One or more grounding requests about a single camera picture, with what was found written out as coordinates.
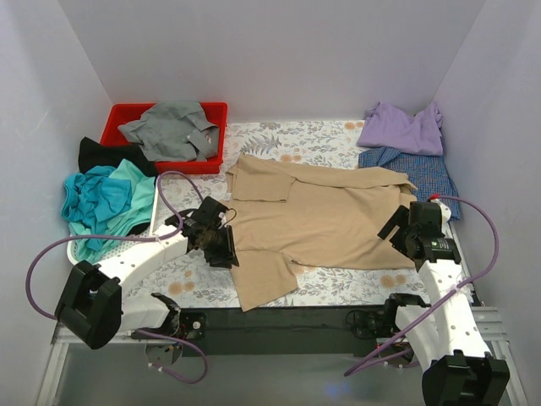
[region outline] tan garment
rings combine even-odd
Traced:
[[[415,200],[405,173],[266,161],[241,155],[227,171],[240,267],[231,270],[244,311],[297,285],[293,268],[413,267],[377,233]]]

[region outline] floral mat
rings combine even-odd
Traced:
[[[241,152],[264,159],[309,165],[354,169],[355,146],[362,121],[315,121],[296,123],[232,123],[227,126],[224,163],[218,175],[194,175],[203,196],[222,199],[226,193],[225,171]],[[163,181],[166,198],[179,210],[198,207],[199,199],[180,177]],[[171,216],[160,201],[155,224]],[[414,269],[377,271],[341,268],[299,267],[298,289],[266,306],[381,305],[389,294],[428,295]],[[201,252],[191,252],[170,261],[136,285],[129,297],[158,292],[181,307],[240,307],[237,292],[227,269],[211,268]]]

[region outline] lavender shirt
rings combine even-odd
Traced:
[[[442,117],[432,101],[414,117],[389,103],[368,111],[358,146],[389,146],[414,155],[443,155]]]

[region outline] red basket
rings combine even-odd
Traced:
[[[101,136],[100,144],[107,146],[127,145],[128,141],[118,131],[118,126],[130,121],[139,120],[141,114],[146,112],[155,103],[145,104],[116,104],[111,109],[107,125]],[[201,103],[205,111],[206,119],[220,127],[220,144],[218,155],[209,158],[206,162],[156,162],[159,173],[165,171],[180,171],[188,174],[211,174],[220,173],[220,165],[223,162],[223,141],[226,134],[227,104],[226,103]]]

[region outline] white backdrop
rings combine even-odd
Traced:
[[[484,0],[60,0],[113,102],[225,101],[231,120],[432,99]]]
[[[68,234],[63,180],[79,140],[98,139],[111,101],[56,0],[0,0],[0,404],[34,404],[55,323],[25,297],[37,253]],[[70,267],[59,248],[38,266],[36,299],[54,311]]]
[[[500,260],[476,283],[511,337],[529,403],[541,398],[541,4],[487,2],[436,94],[447,167],[462,197],[500,231]],[[492,255],[484,219],[467,209],[457,229],[472,273]]]

